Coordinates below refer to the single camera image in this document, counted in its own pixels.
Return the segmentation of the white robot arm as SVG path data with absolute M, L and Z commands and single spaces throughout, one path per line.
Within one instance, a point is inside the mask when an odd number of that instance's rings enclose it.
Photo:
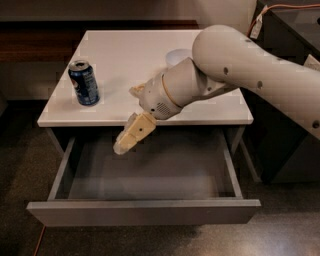
M 190 57 L 130 89 L 143 112 L 130 116 L 114 152 L 127 153 L 158 120 L 237 88 L 255 93 L 320 138 L 320 72 L 266 52 L 232 27 L 213 25 L 197 35 Z

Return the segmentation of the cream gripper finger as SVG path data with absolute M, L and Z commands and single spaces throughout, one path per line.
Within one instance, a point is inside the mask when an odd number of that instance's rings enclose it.
M 118 155 L 127 153 L 139 141 L 147 137 L 156 128 L 156 119 L 148 112 L 133 113 L 124 130 L 118 135 L 113 150 Z
M 140 98 L 143 94 L 144 88 L 145 88 L 145 84 L 142 83 L 140 85 L 131 87 L 129 89 L 129 93 L 135 98 Z

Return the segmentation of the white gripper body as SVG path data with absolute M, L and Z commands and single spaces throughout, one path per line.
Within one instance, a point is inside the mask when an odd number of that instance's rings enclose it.
M 157 120 L 167 120 L 182 110 L 168 97 L 163 84 L 163 73 L 146 82 L 139 104 Z

